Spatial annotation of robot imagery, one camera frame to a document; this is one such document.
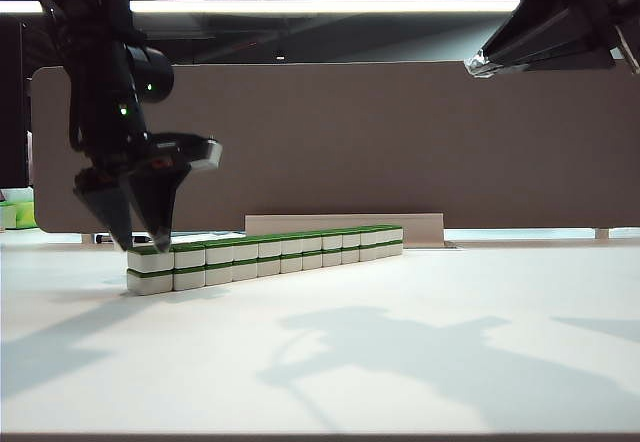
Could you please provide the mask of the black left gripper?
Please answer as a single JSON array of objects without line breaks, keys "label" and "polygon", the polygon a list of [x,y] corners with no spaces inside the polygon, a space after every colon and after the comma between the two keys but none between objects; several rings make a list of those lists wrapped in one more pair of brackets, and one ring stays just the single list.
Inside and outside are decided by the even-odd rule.
[{"label": "black left gripper", "polygon": [[90,156],[75,176],[74,193],[124,251],[133,247],[129,201],[155,248],[171,246],[176,192],[194,165],[194,135],[164,132],[129,137],[111,154]]}]

